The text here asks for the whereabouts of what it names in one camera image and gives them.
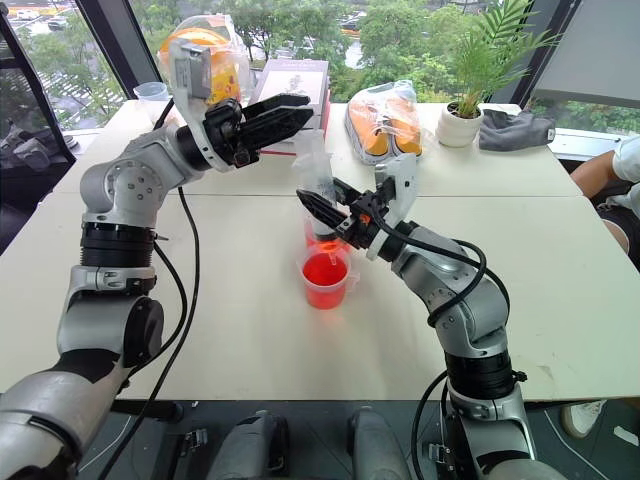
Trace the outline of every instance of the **red cup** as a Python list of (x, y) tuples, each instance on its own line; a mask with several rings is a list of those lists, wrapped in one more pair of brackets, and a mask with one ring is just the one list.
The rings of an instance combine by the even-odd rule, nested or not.
[(329, 253), (318, 246), (310, 247), (298, 266), (309, 305), (321, 310), (340, 305), (345, 293), (359, 280), (351, 272), (349, 255), (342, 249)]

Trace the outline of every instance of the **black cable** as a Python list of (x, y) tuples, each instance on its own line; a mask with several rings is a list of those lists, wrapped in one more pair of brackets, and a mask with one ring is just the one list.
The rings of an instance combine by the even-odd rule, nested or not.
[(444, 384), (442, 387), (442, 395), (440, 396), (440, 410), (442, 410), (442, 419), (444, 420), (447, 417), (447, 395), (449, 393), (449, 387), (447, 384)]
[(478, 283), (480, 283), (480, 281), (482, 280), (482, 277), (485, 274), (491, 280), (493, 280), (493, 282), (496, 284), (496, 286), (500, 290), (500, 293), (503, 295), (503, 297), (505, 299), (505, 302), (507, 303), (507, 313), (508, 313), (508, 311), (511, 308), (511, 302), (510, 302), (510, 299), (509, 299), (509, 292), (507, 292), (507, 288), (505, 287), (504, 283), (502, 283), (502, 280), (500, 280), (500, 278), (495, 273), (493, 273), (489, 268), (487, 268), (486, 257), (484, 255), (484, 253), (482, 252), (482, 250), (480, 250), (480, 248), (478, 248), (476, 245), (474, 245), (474, 244), (472, 244), (470, 242), (465, 242), (463, 240), (453, 240), (454, 242), (458, 243), (459, 245), (467, 247), (467, 248), (473, 250), (479, 257), (480, 261), (478, 262), (478, 261), (475, 261), (475, 260), (465, 256), (465, 255), (462, 255), (462, 254), (459, 254), (459, 253), (455, 253), (455, 252), (451, 252), (450, 250), (438, 247), (436, 245), (430, 245), (428, 243), (421, 242), (420, 240), (417, 240), (415, 238), (411, 238), (411, 237), (409, 237), (407, 235), (404, 235), (403, 233), (398, 232), (395, 228), (392, 228), (391, 226), (389, 226), (384, 221), (384, 219), (380, 215), (380, 212), (375, 207), (376, 206), (374, 205), (374, 208), (371, 209), (373, 221), (377, 225), (378, 228), (380, 228), (382, 231), (384, 231), (388, 235), (390, 235), (392, 237), (395, 237), (396, 239), (398, 239), (401, 242), (404, 242), (404, 243), (406, 243), (408, 245), (412, 245), (412, 246), (414, 246), (416, 248), (421, 248), (422, 250), (426, 250), (426, 251), (429, 251), (429, 252), (437, 253), (439, 255), (443, 255), (445, 257), (449, 257), (449, 258), (452, 258), (454, 260), (458, 260), (460, 262), (466, 263), (467, 265), (471, 265), (472, 267), (475, 267), (476, 269), (478, 269), (478, 271), (476, 272), (476, 275), (471, 280), (469, 285), (467, 285), (461, 292), (459, 292), (458, 294), (454, 295), (450, 300), (448, 300), (447, 302), (442, 304), (440, 307), (436, 308), (433, 312), (429, 313), (428, 322), (429, 322), (430, 325), (434, 324), (434, 321), (435, 321), (435, 319), (437, 318), (438, 315), (440, 315), (445, 310), (451, 308), (452, 306), (460, 303), (469, 293), (471, 293), (471, 291), (478, 285)]
[(187, 205), (187, 200), (184, 196), (182, 187), (178, 188), (178, 194), (180, 195), (180, 202), (182, 203), (182, 208), (184, 209), (184, 212), (187, 215), (187, 219), (189, 220), (191, 231), (193, 232), (193, 242), (194, 242), (194, 252), (195, 252), (195, 276), (194, 276), (194, 282), (193, 282), (193, 295), (191, 297), (191, 307), (189, 308), (189, 316), (184, 326), (184, 330), (182, 331), (180, 340), (178, 341), (178, 344), (176, 345), (175, 350), (171, 354), (171, 357), (169, 357), (167, 364), (164, 366), (164, 369), (160, 374), (160, 378), (158, 378), (158, 381), (156, 382), (156, 386), (153, 388), (151, 395), (149, 395), (149, 398), (147, 399), (144, 406), (142, 407), (142, 410), (138, 414), (138, 418), (136, 418), (135, 423), (133, 424), (131, 429), (127, 432), (126, 436), (122, 439), (120, 444), (116, 447), (116, 450), (113, 452), (113, 455), (111, 455), (111, 458), (102, 469), (102, 472), (98, 477), (99, 480), (105, 480), (107, 478), (107, 476), (109, 475), (109, 472), (111, 471), (115, 463), (118, 461), (118, 458), (126, 448), (127, 444), (131, 441), (133, 436), (136, 434), (136, 432), (140, 428), (140, 425), (142, 425), (142, 422), (145, 419), (147, 408), (158, 396), (158, 393), (160, 392), (160, 389), (162, 388), (162, 385), (165, 379), (167, 378), (167, 375), (169, 374), (169, 371), (171, 370), (173, 363), (178, 357), (180, 350), (182, 350), (182, 346), (184, 345), (184, 342), (186, 341), (187, 336), (189, 335), (189, 330), (191, 329), (191, 324), (193, 322), (193, 316), (195, 314), (196, 304), (198, 303), (198, 290), (200, 288), (200, 237), (198, 235), (198, 228), (196, 227), (196, 223), (193, 220), (193, 216), (191, 215), (191, 210), (189, 210), (189, 206)]
[(167, 115), (169, 115), (169, 112), (171, 111), (172, 108), (173, 108), (173, 97), (171, 97), (171, 99), (167, 102), (167, 106), (164, 107), (164, 110), (160, 114), (160, 117), (158, 118), (158, 120), (156, 120), (156, 123), (153, 125), (154, 130), (159, 129), (162, 125), (164, 125), (164, 121), (167, 119)]
[(148, 362), (143, 363), (142, 365), (138, 365), (133, 370), (131, 370), (131, 373), (129, 374), (129, 378), (133, 377), (136, 373), (138, 373), (140, 370), (145, 368), (147, 365), (153, 362), (156, 358), (162, 355), (165, 351), (167, 351), (167, 349), (171, 346), (171, 344), (175, 342), (176, 338), (178, 338), (178, 335), (182, 331), (182, 327), (184, 327), (185, 321), (187, 319), (187, 293), (185, 292), (184, 285), (182, 284), (182, 279), (180, 278), (180, 275), (178, 274), (175, 267), (171, 263), (171, 260), (169, 260), (169, 258), (162, 251), (162, 249), (160, 248), (160, 245), (158, 245), (157, 242), (153, 242), (153, 249), (158, 254), (162, 262), (165, 264), (165, 266), (167, 267), (167, 270), (169, 270), (171, 277), (176, 282), (176, 286), (178, 287), (178, 292), (180, 293), (180, 303), (182, 305), (180, 310), (180, 320), (178, 320), (178, 324), (176, 325), (176, 328), (173, 330), (173, 333), (167, 339), (167, 341), (164, 342), (162, 347), (160, 347), (160, 350), (158, 351), (158, 353)]
[(416, 472), (418, 480), (424, 480), (422, 475), (422, 468), (420, 467), (420, 461), (418, 460), (418, 430), (420, 428), (420, 418), (422, 417), (422, 411), (429, 399), (429, 395), (435, 390), (438, 384), (447, 377), (447, 371), (445, 370), (438, 375), (433, 382), (427, 387), (418, 402), (416, 407), (416, 413), (413, 415), (413, 424), (411, 425), (411, 463), (413, 464), (413, 470)]

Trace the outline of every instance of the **cup handle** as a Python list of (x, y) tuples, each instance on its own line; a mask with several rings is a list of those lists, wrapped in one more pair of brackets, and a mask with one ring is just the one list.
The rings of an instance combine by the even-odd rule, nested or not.
[(356, 284), (360, 281), (360, 273), (352, 272), (347, 277), (347, 292), (353, 292), (356, 288)]

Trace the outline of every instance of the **gray cloth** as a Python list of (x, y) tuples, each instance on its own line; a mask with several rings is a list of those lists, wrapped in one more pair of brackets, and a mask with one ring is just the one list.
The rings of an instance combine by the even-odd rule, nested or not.
[(556, 135), (556, 121), (531, 112), (509, 115), (498, 110), (483, 110), (480, 125), (480, 149), (511, 152), (551, 143)]

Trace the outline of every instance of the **car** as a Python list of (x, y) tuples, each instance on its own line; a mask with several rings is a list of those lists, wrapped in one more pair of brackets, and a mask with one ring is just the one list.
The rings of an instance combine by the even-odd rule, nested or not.
[(47, 22), (49, 30), (64, 30), (68, 25), (65, 17), (53, 17)]
[(357, 21), (351, 20), (340, 24), (340, 32), (342, 32), (343, 35), (350, 37), (359, 37), (360, 27), (358, 26)]
[(301, 46), (295, 46), (292, 40), (286, 40), (279, 48), (276, 48), (274, 58), (291, 60), (298, 56), (298, 52), (302, 52), (302, 58), (307, 58), (313, 53), (313, 38), (304, 37)]
[(18, 10), (16, 12), (16, 18), (18, 20), (35, 20), (40, 16), (37, 10)]

